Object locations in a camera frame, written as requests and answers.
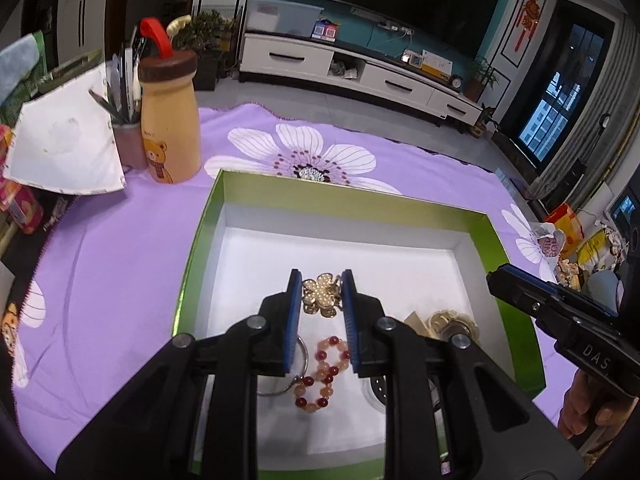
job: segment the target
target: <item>floor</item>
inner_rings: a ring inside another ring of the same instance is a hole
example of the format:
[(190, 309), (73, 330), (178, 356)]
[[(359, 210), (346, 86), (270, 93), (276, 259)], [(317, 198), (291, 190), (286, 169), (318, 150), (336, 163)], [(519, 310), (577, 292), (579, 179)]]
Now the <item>floor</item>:
[(386, 137), (481, 166), (493, 171), (503, 181), (530, 222), (537, 221), (509, 180), (514, 177), (521, 179), (521, 176), (489, 139), (461, 135), (446, 124), (437, 127), (429, 121), (352, 99), (286, 86), (240, 83), (231, 78), (220, 80), (215, 92), (197, 92), (196, 98), (201, 107), (210, 108), (259, 103), (283, 118), (332, 124)]

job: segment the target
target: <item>metal ring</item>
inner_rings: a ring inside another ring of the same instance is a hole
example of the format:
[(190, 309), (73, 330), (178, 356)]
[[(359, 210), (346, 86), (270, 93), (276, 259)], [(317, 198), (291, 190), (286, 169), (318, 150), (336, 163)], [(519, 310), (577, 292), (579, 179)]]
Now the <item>metal ring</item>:
[(303, 364), (302, 370), (300, 371), (300, 374), (294, 376), (291, 382), (283, 390), (279, 390), (277, 392), (272, 392), (269, 394), (263, 393), (260, 390), (258, 390), (259, 397), (276, 397), (282, 394), (286, 394), (290, 389), (292, 389), (296, 384), (298, 384), (306, 376), (306, 369), (309, 366), (309, 352), (306, 349), (305, 342), (302, 341), (302, 338), (300, 336), (298, 336), (297, 343), (300, 349), (302, 350), (302, 356), (305, 359), (305, 362)]

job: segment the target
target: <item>metal bolt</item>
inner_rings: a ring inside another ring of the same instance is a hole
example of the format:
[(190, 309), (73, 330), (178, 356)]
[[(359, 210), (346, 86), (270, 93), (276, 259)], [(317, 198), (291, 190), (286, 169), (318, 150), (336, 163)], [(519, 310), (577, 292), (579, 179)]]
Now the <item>metal bolt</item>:
[(261, 328), (265, 327), (265, 325), (267, 324), (267, 320), (264, 319), (262, 316), (251, 316), (249, 319), (246, 320), (246, 324), (249, 328), (253, 328), (254, 330), (260, 330)]
[(176, 348), (187, 348), (193, 341), (193, 337), (189, 334), (178, 334), (175, 335), (171, 342), (174, 344)]
[(398, 324), (396, 323), (395, 319), (392, 319), (390, 317), (381, 317), (377, 322), (376, 322), (378, 328), (382, 329), (382, 330), (393, 330), (396, 326), (398, 326)]
[(469, 348), (471, 346), (471, 339), (464, 334), (456, 334), (450, 341), (453, 343), (453, 346), (460, 349)]

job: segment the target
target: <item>gray curtain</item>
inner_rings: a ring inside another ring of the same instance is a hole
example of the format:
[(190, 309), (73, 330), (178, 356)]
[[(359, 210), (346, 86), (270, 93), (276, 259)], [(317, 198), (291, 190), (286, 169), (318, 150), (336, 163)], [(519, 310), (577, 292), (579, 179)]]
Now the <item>gray curtain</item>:
[(530, 186), (530, 192), (536, 198), (544, 198), (551, 193), (578, 158), (585, 162), (585, 156), (596, 141), (600, 117), (609, 113), (609, 126), (588, 160), (584, 178), (568, 200), (573, 208), (580, 207), (599, 183), (625, 137), (638, 104), (640, 35), (628, 16), (624, 17), (620, 28), (618, 40), (609, 49), (612, 63), (600, 73), (603, 83), (593, 93), (590, 106), (584, 109), (551, 164)]

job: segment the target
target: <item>purple tablecloth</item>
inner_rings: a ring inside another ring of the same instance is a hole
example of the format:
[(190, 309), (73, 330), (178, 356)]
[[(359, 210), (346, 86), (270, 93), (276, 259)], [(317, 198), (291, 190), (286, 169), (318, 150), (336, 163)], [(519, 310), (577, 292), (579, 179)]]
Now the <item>purple tablecloth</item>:
[[(28, 443), (54, 468), (65, 446), (167, 342), (193, 235), (220, 167), (398, 192), (485, 212), (516, 266), (552, 277), (498, 178), (413, 146), (326, 124), (274, 117), (258, 105), (200, 110), (203, 169), (189, 182), (127, 175), (122, 192), (82, 198), (44, 251), (23, 309), (14, 394)], [(574, 368), (540, 334), (557, 420)]]

